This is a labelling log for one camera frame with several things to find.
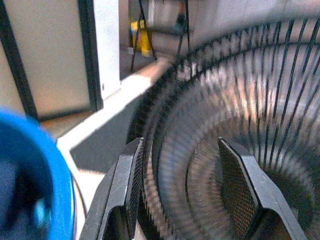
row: blue plastic rim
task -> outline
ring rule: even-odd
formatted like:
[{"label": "blue plastic rim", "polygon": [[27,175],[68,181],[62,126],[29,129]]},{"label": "blue plastic rim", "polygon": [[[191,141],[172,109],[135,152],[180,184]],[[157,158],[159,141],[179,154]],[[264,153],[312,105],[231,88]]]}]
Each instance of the blue plastic rim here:
[{"label": "blue plastic rim", "polygon": [[52,138],[33,119],[0,109],[0,157],[17,161],[51,199],[48,240],[72,240],[75,197],[71,173]]}]

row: yellow object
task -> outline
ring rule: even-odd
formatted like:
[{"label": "yellow object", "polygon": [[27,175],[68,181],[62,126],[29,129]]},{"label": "yellow object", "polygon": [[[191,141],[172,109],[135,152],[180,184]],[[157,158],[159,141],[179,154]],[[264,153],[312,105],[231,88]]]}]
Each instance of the yellow object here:
[{"label": "yellow object", "polygon": [[[133,46],[135,46],[136,43],[136,33],[138,30],[138,21],[133,21],[131,23],[131,32],[132,32],[132,42]],[[145,29],[145,21],[140,21],[140,31],[138,34],[138,41],[136,44],[136,49],[140,50],[142,55],[147,56],[150,53],[151,47],[148,41],[148,34]]]}]

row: metal wire grille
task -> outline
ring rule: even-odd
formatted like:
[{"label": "metal wire grille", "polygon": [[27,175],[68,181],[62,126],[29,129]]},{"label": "metal wire grille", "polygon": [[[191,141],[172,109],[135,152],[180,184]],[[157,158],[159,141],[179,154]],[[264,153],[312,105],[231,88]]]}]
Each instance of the metal wire grille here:
[{"label": "metal wire grille", "polygon": [[235,239],[221,199],[224,136],[255,156],[320,239],[319,26],[297,19],[214,39],[147,93],[130,135],[145,138],[144,200],[162,237]]}]

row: white wall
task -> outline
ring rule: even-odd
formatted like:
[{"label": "white wall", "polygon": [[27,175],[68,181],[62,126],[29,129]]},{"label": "white wall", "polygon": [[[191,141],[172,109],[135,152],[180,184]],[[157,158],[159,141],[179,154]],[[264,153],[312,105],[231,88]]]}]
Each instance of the white wall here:
[{"label": "white wall", "polygon": [[77,0],[4,0],[39,116],[89,107]]},{"label": "white wall", "polygon": [[119,3],[93,0],[102,98],[120,88]]},{"label": "white wall", "polygon": [[2,44],[0,44],[0,107],[25,113]]}]

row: metal stand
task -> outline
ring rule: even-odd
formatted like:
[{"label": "metal stand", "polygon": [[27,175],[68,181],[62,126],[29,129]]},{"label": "metal stand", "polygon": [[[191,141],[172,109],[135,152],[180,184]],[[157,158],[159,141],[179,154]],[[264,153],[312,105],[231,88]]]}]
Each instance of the metal stand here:
[{"label": "metal stand", "polygon": [[139,0],[139,7],[140,7],[140,16],[139,16],[139,20],[138,20],[138,28],[135,33],[135,40],[134,40],[134,45],[133,45],[133,55],[132,55],[132,59],[131,59],[131,72],[133,72],[133,70],[134,70],[134,62],[135,62],[135,55],[136,55],[136,50],[137,50],[138,36],[139,36],[139,31],[141,29],[141,26],[140,26],[141,20],[143,20],[143,23],[144,23],[144,28],[146,30],[148,41],[149,41],[149,44],[150,44],[150,47],[152,50],[152,55],[153,55],[154,59],[157,60],[156,52],[154,50],[154,47],[152,46],[151,36],[150,36],[150,32],[148,30],[145,12],[144,12],[144,8],[142,6],[141,0]]},{"label": "metal stand", "polygon": [[[145,18],[145,12],[142,6],[142,0],[138,0],[139,2],[139,7],[140,7],[140,16],[138,19],[138,28],[136,30],[135,33],[135,40],[134,40],[134,44],[133,44],[133,55],[132,55],[132,59],[131,59],[131,71],[133,72],[134,70],[134,63],[135,63],[135,56],[136,56],[136,51],[137,51],[137,43],[138,43],[138,36],[139,36],[139,31],[141,30],[141,25],[140,25],[140,21],[143,20],[144,22],[144,28],[146,30],[146,34],[148,37],[148,41],[152,50],[152,55],[154,57],[155,60],[157,60],[157,56],[156,56],[156,52],[154,50],[154,47],[152,45],[152,39],[150,36],[150,29],[148,29],[147,27],[147,21]],[[187,44],[188,44],[188,51],[190,51],[190,26],[189,26],[189,0],[184,0],[184,4],[185,4],[185,18],[186,21],[184,23],[184,30],[181,32],[181,34],[178,34],[179,36],[179,45],[178,45],[178,51],[176,54],[176,57],[178,58],[180,56],[180,50],[181,50],[181,45],[182,45],[182,41],[184,38],[184,35],[187,35]]]}]

